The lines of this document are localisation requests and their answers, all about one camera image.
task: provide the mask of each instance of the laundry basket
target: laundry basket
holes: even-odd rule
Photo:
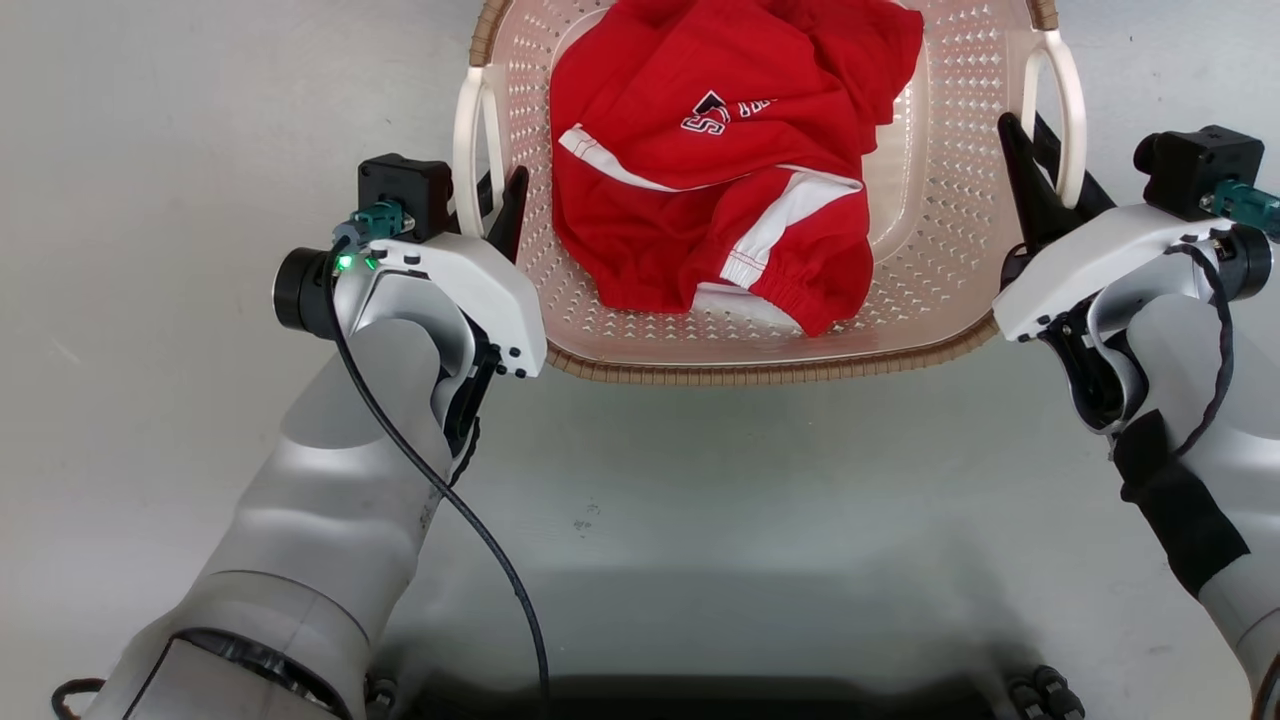
[[[471,46],[454,127],[461,228],[483,236],[477,154],[503,177],[529,168],[517,264],[538,287],[548,360],[594,380],[764,384],[925,368],[995,334],[991,301],[1019,242],[996,120],[1028,133],[1042,64],[1062,106],[1059,193],[1074,205],[1084,177],[1084,102],[1053,0],[904,0],[924,14],[924,49],[895,122],[865,159],[876,272],[867,304],[822,337],[724,311],[630,313],[600,305],[595,283],[552,227],[550,77],[564,49],[613,0],[488,0]],[[484,145],[479,129],[484,128]]]

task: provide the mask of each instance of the silver arm segment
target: silver arm segment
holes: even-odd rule
[[[497,250],[433,243],[376,241],[383,263],[352,264],[334,300],[370,391],[448,480],[474,432],[457,406],[474,414],[495,363],[536,375],[545,336],[532,284]],[[334,356],[191,591],[134,637],[86,720],[365,720],[365,673],[439,502]]]
[[[440,365],[431,337],[421,325],[390,319],[365,327],[349,343],[387,413],[448,477],[453,459],[444,436],[422,411]],[[87,720],[125,717],[134,703],[155,706],[145,717],[180,717],[244,684],[256,688],[241,696],[252,698],[250,706],[237,705],[237,714],[225,717],[274,719],[280,696],[297,694],[334,716],[362,719],[372,647],[413,578],[439,500],[374,421],[339,359],[332,359],[285,415],[275,451],[191,592],[134,638]],[[191,647],[175,655],[175,638]],[[236,638],[241,647],[232,647]],[[268,651],[276,657],[255,660]],[[225,687],[216,687],[221,675],[164,670],[174,661],[193,662],[200,652],[274,666],[280,682],[236,667],[237,661],[220,671],[236,680]]]
[[[1148,379],[1138,416],[1158,411],[1175,446],[1213,397],[1219,331],[1212,307],[1181,295],[1156,299],[1129,325],[1129,343]],[[1280,368],[1245,337],[1236,334],[1234,348],[1233,389],[1183,462],[1247,547],[1216,569],[1197,598],[1240,660],[1254,694],[1265,689],[1270,696],[1272,688],[1262,684],[1280,653]],[[1188,539],[1201,550],[1216,542]]]

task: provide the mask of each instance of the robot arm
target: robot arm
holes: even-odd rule
[[[428,165],[398,163],[401,179]],[[474,447],[492,377],[538,375],[547,342],[530,281],[484,240],[434,228],[428,243],[411,242],[433,218],[406,215],[416,197],[399,193],[339,225],[337,254],[291,254],[276,313],[285,325],[348,338],[385,419],[448,480]],[[431,193],[419,195],[425,208]],[[508,208],[522,214],[521,202]],[[333,357],[289,409],[191,591],[131,642],[86,720],[193,708],[209,720],[385,712],[365,673],[443,496],[452,491],[428,482]]]
[[[1153,136],[1137,158],[1152,176],[1147,204],[1108,208],[1100,193],[1103,202],[1073,211],[1016,120],[1000,131],[1027,241],[993,304],[1001,332],[1041,340],[1062,361],[1082,420],[1112,445],[1121,497],[1143,512],[1270,717],[1280,698],[1280,368],[1234,334],[1228,305],[1271,273],[1258,228],[1274,224],[1280,201],[1252,188],[1262,143],[1216,127]]]

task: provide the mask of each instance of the red shirt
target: red shirt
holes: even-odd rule
[[[552,78],[556,231],[611,307],[689,311],[701,282],[809,334],[872,278],[861,156],[915,72],[886,0],[621,0]]]

